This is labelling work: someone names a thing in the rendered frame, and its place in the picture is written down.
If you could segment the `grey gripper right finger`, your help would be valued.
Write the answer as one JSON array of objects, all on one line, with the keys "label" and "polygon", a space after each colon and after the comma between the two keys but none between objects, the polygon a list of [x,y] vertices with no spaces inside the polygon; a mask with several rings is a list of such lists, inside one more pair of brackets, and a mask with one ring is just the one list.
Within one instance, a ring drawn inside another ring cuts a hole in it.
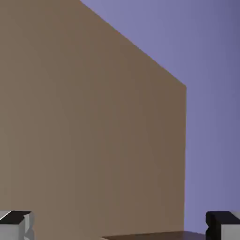
[{"label": "grey gripper right finger", "polygon": [[206,240],[240,240],[240,211],[207,211]]}]

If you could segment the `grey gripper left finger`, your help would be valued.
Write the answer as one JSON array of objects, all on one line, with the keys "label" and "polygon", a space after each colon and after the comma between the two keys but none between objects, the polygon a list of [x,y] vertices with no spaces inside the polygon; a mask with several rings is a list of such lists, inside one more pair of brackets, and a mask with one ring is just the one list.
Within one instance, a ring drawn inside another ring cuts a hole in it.
[{"label": "grey gripper left finger", "polygon": [[34,213],[0,210],[0,240],[35,240]]}]

